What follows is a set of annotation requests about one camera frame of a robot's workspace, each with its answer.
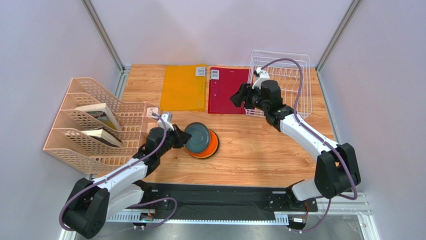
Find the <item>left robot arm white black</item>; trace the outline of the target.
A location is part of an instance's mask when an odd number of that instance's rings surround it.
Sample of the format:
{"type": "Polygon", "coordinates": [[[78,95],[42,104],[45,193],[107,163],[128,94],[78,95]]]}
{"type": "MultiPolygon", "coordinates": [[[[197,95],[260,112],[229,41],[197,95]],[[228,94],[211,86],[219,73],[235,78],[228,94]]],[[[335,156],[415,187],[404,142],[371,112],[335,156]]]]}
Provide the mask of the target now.
{"type": "Polygon", "coordinates": [[[120,211],[140,204],[145,193],[143,178],[149,176],[171,149],[180,149],[191,134],[177,125],[152,128],[144,144],[123,166],[94,180],[78,180],[59,213],[59,224],[86,239],[96,236],[107,219],[120,211]]]}

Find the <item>dark grey plate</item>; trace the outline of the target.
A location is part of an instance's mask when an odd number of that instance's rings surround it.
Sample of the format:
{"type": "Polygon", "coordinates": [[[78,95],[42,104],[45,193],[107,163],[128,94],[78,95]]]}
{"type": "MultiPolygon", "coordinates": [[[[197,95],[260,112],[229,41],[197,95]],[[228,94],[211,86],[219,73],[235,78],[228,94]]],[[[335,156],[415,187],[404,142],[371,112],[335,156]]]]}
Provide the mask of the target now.
{"type": "Polygon", "coordinates": [[[198,154],[208,148],[211,136],[209,129],[204,124],[193,122],[189,124],[184,131],[191,135],[190,139],[185,144],[187,150],[198,154]]]}

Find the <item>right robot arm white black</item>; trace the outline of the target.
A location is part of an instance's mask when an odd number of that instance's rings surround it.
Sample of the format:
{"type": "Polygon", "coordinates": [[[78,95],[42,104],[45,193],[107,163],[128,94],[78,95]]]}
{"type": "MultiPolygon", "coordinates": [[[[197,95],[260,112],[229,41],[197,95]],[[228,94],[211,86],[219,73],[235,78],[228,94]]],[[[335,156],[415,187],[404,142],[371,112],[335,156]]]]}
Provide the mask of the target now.
{"type": "Polygon", "coordinates": [[[275,80],[264,81],[260,88],[242,83],[230,101],[236,107],[263,111],[269,125],[296,141],[315,160],[313,178],[286,188],[290,202],[296,204],[316,197],[332,199],[350,189],[352,199],[358,197],[356,186],[361,183],[361,175],[354,147],[330,140],[307,124],[292,107],[283,103],[275,80]]]}

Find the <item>orange plate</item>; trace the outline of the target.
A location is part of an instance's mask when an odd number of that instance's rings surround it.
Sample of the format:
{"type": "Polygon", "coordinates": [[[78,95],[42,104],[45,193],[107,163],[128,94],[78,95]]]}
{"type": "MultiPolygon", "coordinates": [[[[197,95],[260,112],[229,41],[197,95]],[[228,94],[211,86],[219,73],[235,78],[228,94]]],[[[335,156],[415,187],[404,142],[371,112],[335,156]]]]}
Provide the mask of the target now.
{"type": "Polygon", "coordinates": [[[220,146],[219,137],[206,126],[187,127],[185,133],[191,134],[191,138],[185,144],[185,149],[192,157],[207,159],[218,151],[220,146]]]}

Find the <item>white wire dish rack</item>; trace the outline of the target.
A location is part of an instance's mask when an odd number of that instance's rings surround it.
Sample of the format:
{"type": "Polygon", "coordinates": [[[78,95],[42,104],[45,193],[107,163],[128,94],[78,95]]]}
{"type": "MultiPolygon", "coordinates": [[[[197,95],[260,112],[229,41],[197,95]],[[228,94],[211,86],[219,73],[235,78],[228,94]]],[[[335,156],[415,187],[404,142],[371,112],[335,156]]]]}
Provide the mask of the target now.
{"type": "Polygon", "coordinates": [[[307,118],[313,111],[312,90],[311,90],[311,66],[310,57],[303,53],[288,53],[266,50],[253,50],[250,56],[250,74],[247,82],[252,84],[256,81],[254,71],[263,67],[269,62],[281,58],[289,58],[297,62],[303,74],[303,81],[300,78],[300,71],[297,65],[291,61],[279,61],[265,68],[269,77],[277,81],[281,88],[283,103],[294,107],[296,97],[299,97],[296,111],[302,119],[307,118]]]}

